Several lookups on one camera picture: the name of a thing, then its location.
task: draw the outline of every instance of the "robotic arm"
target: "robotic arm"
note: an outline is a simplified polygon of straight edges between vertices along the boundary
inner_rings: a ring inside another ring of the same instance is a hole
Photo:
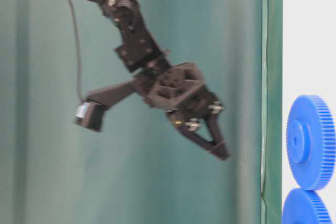
[[[90,130],[101,130],[108,109],[138,93],[150,107],[165,111],[174,127],[186,138],[225,160],[229,157],[217,118],[224,109],[210,92],[200,70],[193,63],[173,66],[147,30],[137,0],[88,0],[98,3],[102,14],[120,30],[123,44],[116,53],[134,75],[130,82],[91,91],[79,106],[76,123]],[[203,120],[212,136],[208,141],[196,131]]]

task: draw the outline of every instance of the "bolt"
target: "bolt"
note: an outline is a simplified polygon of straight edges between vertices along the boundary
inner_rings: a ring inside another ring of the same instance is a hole
[[[219,114],[222,110],[224,110],[224,106],[221,104],[221,102],[217,101],[213,104],[209,105],[209,109],[211,110],[211,113],[213,115]]]
[[[189,131],[195,132],[202,126],[202,124],[198,121],[197,118],[192,118],[190,121],[185,123],[185,126],[188,128]]]

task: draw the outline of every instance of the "blue gear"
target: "blue gear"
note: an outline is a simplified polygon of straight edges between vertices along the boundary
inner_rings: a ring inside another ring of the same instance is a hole
[[[302,95],[287,122],[287,155],[293,176],[304,190],[325,187],[334,170],[336,140],[333,118],[317,95]]]
[[[285,201],[282,224],[332,224],[328,210],[314,191],[292,190]]]

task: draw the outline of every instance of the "green curtain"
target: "green curtain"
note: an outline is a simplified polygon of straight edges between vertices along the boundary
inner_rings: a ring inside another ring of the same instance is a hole
[[[263,0],[262,223],[281,223],[282,0]]]
[[[74,125],[66,0],[0,1],[1,223],[260,223],[263,0],[139,0],[169,60],[197,63],[226,104],[226,162],[137,95],[109,111],[101,134]],[[113,52],[117,29],[95,4],[73,1],[83,89],[130,80]]]

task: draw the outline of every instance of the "screw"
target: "screw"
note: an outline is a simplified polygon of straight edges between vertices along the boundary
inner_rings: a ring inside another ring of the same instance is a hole
[[[197,118],[192,118],[190,121],[185,123],[185,126],[188,128],[189,131],[195,132],[202,126],[202,124],[198,121]]]
[[[174,121],[174,124],[175,124],[176,126],[179,126],[179,125],[182,124],[182,121],[180,121],[180,120],[175,120],[175,121]]]
[[[221,104],[221,102],[217,101],[217,102],[214,102],[212,105],[209,105],[209,109],[211,110],[211,113],[213,115],[217,115],[222,110],[224,110],[224,106]]]

